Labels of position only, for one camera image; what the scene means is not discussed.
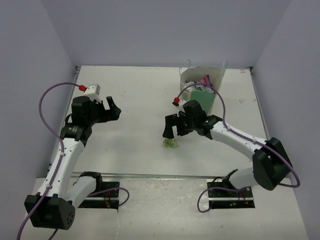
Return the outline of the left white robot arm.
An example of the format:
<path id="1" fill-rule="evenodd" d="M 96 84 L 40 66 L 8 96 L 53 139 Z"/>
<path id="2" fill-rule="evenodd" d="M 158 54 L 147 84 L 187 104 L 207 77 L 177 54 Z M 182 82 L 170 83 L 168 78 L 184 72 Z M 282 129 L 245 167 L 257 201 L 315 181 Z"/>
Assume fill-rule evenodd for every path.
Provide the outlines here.
<path id="1" fill-rule="evenodd" d="M 99 196 L 104 184 L 99 172 L 83 172 L 75 185 L 69 183 L 75 165 L 86 147 L 95 124 L 119 119 L 121 109 L 111 96 L 106 97 L 109 108 L 97 97 L 75 97 L 71 114 L 65 119 L 60 132 L 62 146 L 59 147 L 45 181 L 35 195 L 28 195 L 25 209 L 32 225 L 36 228 L 68 230 L 74 221 L 76 209 L 90 194 Z"/>

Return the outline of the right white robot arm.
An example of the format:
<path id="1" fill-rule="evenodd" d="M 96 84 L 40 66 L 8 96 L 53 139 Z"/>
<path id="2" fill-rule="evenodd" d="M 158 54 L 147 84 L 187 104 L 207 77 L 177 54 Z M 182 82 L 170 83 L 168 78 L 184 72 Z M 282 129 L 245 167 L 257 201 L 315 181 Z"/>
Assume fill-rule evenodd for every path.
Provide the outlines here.
<path id="1" fill-rule="evenodd" d="M 174 139 L 173 127 L 181 137 L 197 132 L 231 147 L 252 162 L 251 167 L 233 170 L 223 178 L 222 189 L 227 196 L 235 196 L 242 188 L 255 185 L 272 191 L 292 171 L 289 157 L 278 139 L 266 140 L 232 129 L 221 117 L 207 115 L 196 100 L 175 98 L 172 104 L 177 112 L 165 117 L 162 134 L 165 139 Z"/>

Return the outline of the small green wrapper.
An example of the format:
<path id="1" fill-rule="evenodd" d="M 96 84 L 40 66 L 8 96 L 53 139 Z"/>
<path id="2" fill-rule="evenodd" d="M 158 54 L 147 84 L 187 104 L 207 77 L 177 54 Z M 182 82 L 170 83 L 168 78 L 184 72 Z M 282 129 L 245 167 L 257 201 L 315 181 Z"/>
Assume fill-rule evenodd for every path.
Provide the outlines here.
<path id="1" fill-rule="evenodd" d="M 177 148 L 179 146 L 179 144 L 175 138 L 171 138 L 171 139 L 165 138 L 163 140 L 163 146 L 165 148 Z"/>

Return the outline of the purple snack packet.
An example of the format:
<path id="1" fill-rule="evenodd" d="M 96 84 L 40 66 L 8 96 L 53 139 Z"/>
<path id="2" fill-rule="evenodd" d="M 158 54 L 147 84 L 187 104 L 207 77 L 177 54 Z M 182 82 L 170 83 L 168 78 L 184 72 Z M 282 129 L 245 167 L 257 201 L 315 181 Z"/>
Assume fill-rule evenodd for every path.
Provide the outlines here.
<path id="1" fill-rule="evenodd" d="M 201 92 L 210 92 L 213 93 L 212 90 L 213 85 L 210 82 L 210 76 L 205 75 L 200 80 L 191 80 L 183 82 L 184 88 L 190 86 L 188 91 L 201 91 Z"/>

